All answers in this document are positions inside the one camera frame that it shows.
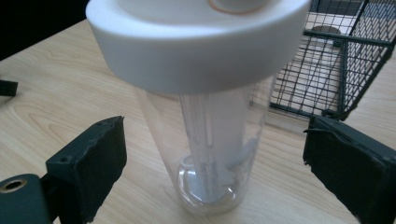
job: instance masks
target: black holder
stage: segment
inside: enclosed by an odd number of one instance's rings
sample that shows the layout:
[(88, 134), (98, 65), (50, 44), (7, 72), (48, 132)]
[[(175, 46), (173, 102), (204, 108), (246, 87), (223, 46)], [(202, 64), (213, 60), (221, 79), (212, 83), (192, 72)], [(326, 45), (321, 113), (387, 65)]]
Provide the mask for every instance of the black holder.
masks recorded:
[(344, 123), (314, 116), (304, 162), (361, 223), (396, 217), (396, 151)]
[(47, 160), (48, 173), (0, 182), (0, 223), (92, 222), (126, 164), (123, 117), (93, 124)]

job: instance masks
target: black object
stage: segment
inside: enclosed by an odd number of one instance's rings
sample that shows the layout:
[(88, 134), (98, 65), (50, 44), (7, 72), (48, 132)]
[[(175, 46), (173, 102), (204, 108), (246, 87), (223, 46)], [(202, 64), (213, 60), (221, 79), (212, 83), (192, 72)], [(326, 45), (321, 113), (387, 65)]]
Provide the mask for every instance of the black object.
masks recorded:
[(123, 117), (93, 124), (47, 160), (48, 173), (0, 183), (0, 223), (92, 222), (126, 164)]
[(0, 96), (15, 96), (18, 82), (0, 80)]
[[(346, 119), (390, 58), (395, 27), (394, 0), (313, 0), (300, 47), (276, 76), (271, 107)], [(260, 97), (258, 88), (252, 100), (266, 105)]]
[(347, 125), (311, 118), (305, 164), (361, 223), (396, 217), (396, 151)]
[(83, 21), (89, 0), (5, 0), (0, 6), (0, 61)]

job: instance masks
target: bottle bottom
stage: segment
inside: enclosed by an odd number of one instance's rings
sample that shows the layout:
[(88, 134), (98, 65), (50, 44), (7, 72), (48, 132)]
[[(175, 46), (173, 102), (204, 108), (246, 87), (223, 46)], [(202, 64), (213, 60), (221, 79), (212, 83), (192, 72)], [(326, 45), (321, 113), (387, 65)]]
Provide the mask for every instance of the bottle bottom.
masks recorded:
[(194, 170), (191, 156), (186, 157), (177, 171), (177, 193), (185, 208), (194, 215), (202, 216), (221, 214), (235, 208), (246, 193), (251, 156), (254, 157), (250, 155), (238, 165), (232, 184), (218, 188), (215, 193), (209, 195), (205, 193), (207, 186), (202, 185), (203, 182)]

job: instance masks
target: metal ring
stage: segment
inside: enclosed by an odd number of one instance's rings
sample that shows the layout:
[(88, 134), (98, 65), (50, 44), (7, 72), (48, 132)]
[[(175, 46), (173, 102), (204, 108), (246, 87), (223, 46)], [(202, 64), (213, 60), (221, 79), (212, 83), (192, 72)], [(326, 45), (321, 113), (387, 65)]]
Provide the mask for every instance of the metal ring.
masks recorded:
[(13, 179), (0, 187), (0, 193), (11, 193), (23, 188), (27, 184), (26, 179)]

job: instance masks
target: light wood surface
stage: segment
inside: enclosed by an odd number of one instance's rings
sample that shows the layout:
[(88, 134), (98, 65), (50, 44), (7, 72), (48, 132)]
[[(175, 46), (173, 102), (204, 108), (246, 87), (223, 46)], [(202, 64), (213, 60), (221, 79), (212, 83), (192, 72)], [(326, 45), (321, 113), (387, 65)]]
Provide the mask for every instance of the light wood surface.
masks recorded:
[[(393, 57), (346, 120), (393, 148), (395, 66)], [(244, 201), (216, 217), (187, 214), (133, 87), (108, 70), (86, 21), (3, 60), (0, 78), (20, 83), (18, 95), (0, 103), (0, 179), (42, 176), (45, 161), (89, 126), (125, 116), (128, 163), (93, 223), (357, 223), (304, 165), (304, 135), (271, 125), (265, 127)]]

